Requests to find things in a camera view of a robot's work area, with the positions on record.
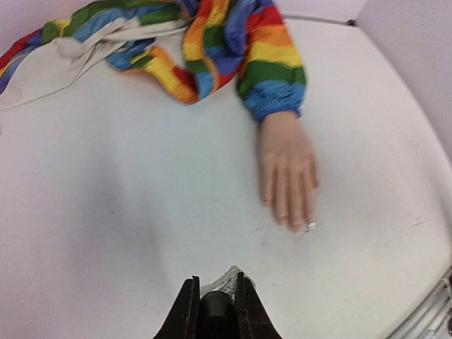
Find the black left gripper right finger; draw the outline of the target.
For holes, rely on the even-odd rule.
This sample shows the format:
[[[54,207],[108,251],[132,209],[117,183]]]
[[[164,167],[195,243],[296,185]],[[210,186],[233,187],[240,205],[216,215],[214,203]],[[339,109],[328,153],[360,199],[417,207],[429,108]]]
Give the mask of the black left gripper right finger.
[[[240,339],[282,339],[276,331],[250,278],[238,273],[234,307]]]

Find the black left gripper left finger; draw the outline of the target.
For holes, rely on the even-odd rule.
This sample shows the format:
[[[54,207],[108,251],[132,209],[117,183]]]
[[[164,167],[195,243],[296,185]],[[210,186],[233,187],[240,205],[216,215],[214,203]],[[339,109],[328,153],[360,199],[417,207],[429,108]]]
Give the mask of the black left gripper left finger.
[[[186,279],[154,339],[195,339],[200,306],[200,280]]]

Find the black nail polish cap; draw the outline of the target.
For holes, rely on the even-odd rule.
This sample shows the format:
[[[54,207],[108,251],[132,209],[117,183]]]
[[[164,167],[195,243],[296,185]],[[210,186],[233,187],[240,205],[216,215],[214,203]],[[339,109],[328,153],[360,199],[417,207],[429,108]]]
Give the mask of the black nail polish cap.
[[[197,338],[237,338],[237,317],[231,297],[225,292],[213,291],[201,298]]]

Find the clear nail polish bottle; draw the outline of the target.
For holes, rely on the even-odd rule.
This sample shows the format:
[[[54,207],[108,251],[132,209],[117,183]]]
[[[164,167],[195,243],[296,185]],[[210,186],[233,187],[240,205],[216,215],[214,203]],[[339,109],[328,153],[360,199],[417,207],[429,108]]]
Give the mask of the clear nail polish bottle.
[[[239,274],[242,274],[244,278],[249,278],[249,276],[238,266],[232,265],[219,278],[200,286],[200,298],[210,292],[224,292],[234,302]]]

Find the mannequin hand with nails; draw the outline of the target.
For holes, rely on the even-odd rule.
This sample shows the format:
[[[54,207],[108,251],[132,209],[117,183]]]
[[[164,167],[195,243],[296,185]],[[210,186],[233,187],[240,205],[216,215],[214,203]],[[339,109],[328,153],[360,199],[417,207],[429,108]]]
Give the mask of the mannequin hand with nails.
[[[312,231],[319,170],[313,145],[295,113],[270,114],[260,123],[258,164],[261,198],[277,224],[294,233]]]

